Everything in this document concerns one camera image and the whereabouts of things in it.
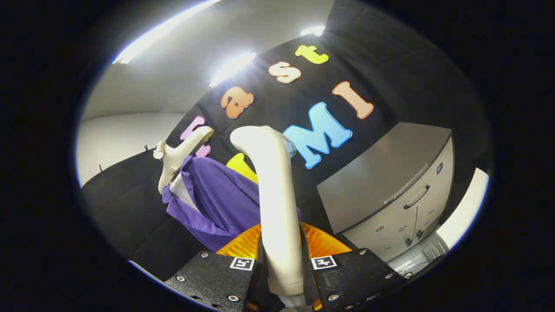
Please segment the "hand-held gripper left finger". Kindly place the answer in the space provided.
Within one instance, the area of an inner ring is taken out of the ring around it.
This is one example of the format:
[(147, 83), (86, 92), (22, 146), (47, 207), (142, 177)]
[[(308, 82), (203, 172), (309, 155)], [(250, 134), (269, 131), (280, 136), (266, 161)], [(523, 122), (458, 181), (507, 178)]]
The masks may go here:
[(216, 253), (200, 251), (178, 269), (165, 286), (211, 312), (252, 312), (266, 292), (261, 254), (261, 225), (251, 227)]

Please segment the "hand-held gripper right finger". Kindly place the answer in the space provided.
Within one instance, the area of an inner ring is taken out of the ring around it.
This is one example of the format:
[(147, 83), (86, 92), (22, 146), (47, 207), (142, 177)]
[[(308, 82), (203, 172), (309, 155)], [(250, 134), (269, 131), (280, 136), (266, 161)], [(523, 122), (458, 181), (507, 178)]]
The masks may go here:
[(300, 223), (304, 296), (315, 312), (369, 312), (408, 283), (372, 251)]

